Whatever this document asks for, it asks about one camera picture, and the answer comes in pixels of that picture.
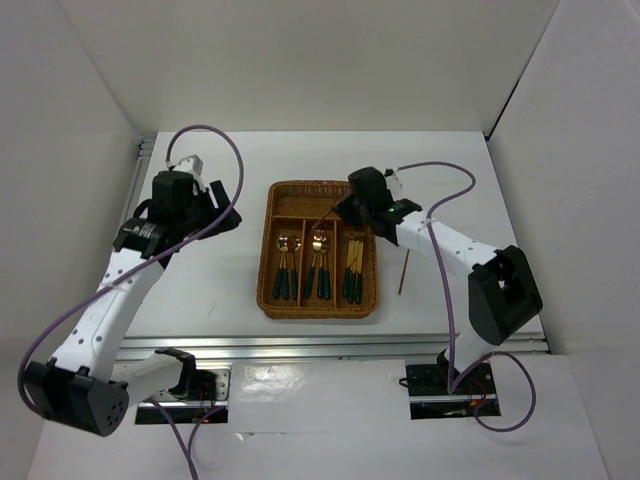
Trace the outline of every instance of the wicker basket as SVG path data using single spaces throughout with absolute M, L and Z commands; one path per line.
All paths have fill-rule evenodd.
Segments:
M 315 290 L 305 297 L 304 284 L 313 262 L 311 230 L 313 224 L 349 191 L 347 182 L 289 181 L 275 183 L 269 189 L 267 214 L 262 238 L 258 279 L 258 306 L 270 318 L 364 318 L 378 306 L 378 275 L 375 236 L 369 229 L 355 229 L 336 214 L 330 214 L 318 227 L 329 242 L 327 258 L 331 276 L 331 299 L 317 297 Z M 276 239 L 280 235 L 302 240 L 297 253 L 298 295 L 288 300 L 273 297 L 273 285 L 280 263 Z M 349 238 L 364 242 L 363 289 L 360 304 L 349 303 L 342 295 L 347 267 Z

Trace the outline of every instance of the gold spoon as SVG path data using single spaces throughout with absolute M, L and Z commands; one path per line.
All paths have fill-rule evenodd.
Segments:
M 302 240 L 300 240 L 299 238 L 289 237 L 287 239 L 287 248 L 289 250 L 289 253 L 291 253 L 291 293 L 294 300 L 298 299 L 298 270 L 296 268 L 296 256 L 298 250 L 300 250 L 301 243 Z
M 327 237 L 322 238 L 322 257 L 324 259 L 324 268 L 320 270 L 318 274 L 318 281 L 322 283 L 322 292 L 318 292 L 318 296 L 324 296 L 325 299 L 331 300 L 331 276 L 329 275 L 329 259 L 327 258 L 327 252 L 329 251 L 329 243 Z
M 318 259 L 318 253 L 322 251 L 322 235 L 314 235 L 311 246 L 315 253 L 313 254 L 313 263 L 311 264 L 311 270 L 309 270 L 309 276 L 307 277 L 307 284 L 304 288 L 305 297 L 310 297 L 311 290 L 313 289 L 313 277 L 315 277 L 316 274 L 316 261 Z
M 280 250 L 280 265 L 278 266 L 278 274 L 276 275 L 276 283 L 273 287 L 273 298 L 280 296 L 280 291 L 284 284 L 284 295 L 282 298 L 289 299 L 289 276 L 287 275 L 287 260 L 286 253 L 289 250 L 287 247 L 288 237 L 286 235 L 280 235 L 276 240 L 276 246 Z

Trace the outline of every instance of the white wall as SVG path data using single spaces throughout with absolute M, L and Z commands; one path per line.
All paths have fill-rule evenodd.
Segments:
M 488 131 L 557 0 L 58 0 L 144 131 Z
M 638 0 L 562 0 L 489 142 L 612 479 L 640 469 L 637 12 Z
M 18 361 L 95 289 L 136 139 L 54 2 L 3 4 L 0 65 L 0 465 L 22 479 L 42 420 L 19 402 Z

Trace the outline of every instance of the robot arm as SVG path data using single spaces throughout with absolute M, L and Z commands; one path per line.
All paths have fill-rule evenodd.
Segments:
M 334 208 L 354 226 L 368 226 L 395 245 L 415 250 L 436 262 L 425 212 L 407 200 L 395 201 L 385 176 L 364 168 L 349 176 L 351 193 Z M 542 309 L 527 259 L 519 248 L 505 249 L 472 240 L 437 220 L 431 227 L 447 271 L 466 280 L 470 327 L 456 339 L 456 375 L 507 340 Z M 448 367 L 449 349 L 438 357 Z
M 152 197 L 121 227 L 99 289 L 145 260 L 178 245 L 215 221 L 229 206 L 221 182 L 205 187 L 202 161 L 195 155 L 153 180 Z M 236 228 L 234 210 L 207 236 Z M 171 256 L 149 265 L 89 305 L 71 334 L 45 363 L 31 362 L 25 385 L 39 411 L 49 419 L 101 436 L 111 434 L 134 405 L 160 390 L 180 396 L 196 371 L 193 355 L 159 349 L 147 360 L 127 366 L 112 378 L 120 344 L 151 287 Z

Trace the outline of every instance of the dark green handle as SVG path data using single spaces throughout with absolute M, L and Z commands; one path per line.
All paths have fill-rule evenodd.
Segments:
M 347 297 L 347 299 L 349 300 L 349 303 L 353 303 L 355 298 L 356 298 L 356 274 L 353 273 L 349 277 L 349 296 Z
M 324 271 L 324 298 L 331 300 L 331 275 L 329 275 L 329 269 Z
M 294 268 L 291 272 L 291 293 L 293 294 L 293 299 L 298 299 L 298 271 Z
M 278 269 L 278 275 L 276 275 L 276 283 L 273 287 L 273 298 L 280 296 L 280 290 L 282 289 L 282 269 Z
M 307 284 L 304 287 L 304 296 L 305 297 L 310 297 L 311 296 L 311 290 L 313 290 L 313 277 L 316 274 L 316 267 L 311 267 L 311 270 L 309 270 L 309 276 L 307 277 Z
M 318 298 L 324 297 L 324 268 L 318 270 Z
M 351 278 L 351 270 L 347 267 L 344 271 L 342 279 L 342 296 L 349 298 L 349 279 Z
M 289 300 L 289 270 L 286 268 L 282 269 L 282 286 L 284 288 L 282 298 Z
M 356 303 L 362 302 L 362 274 L 356 275 Z

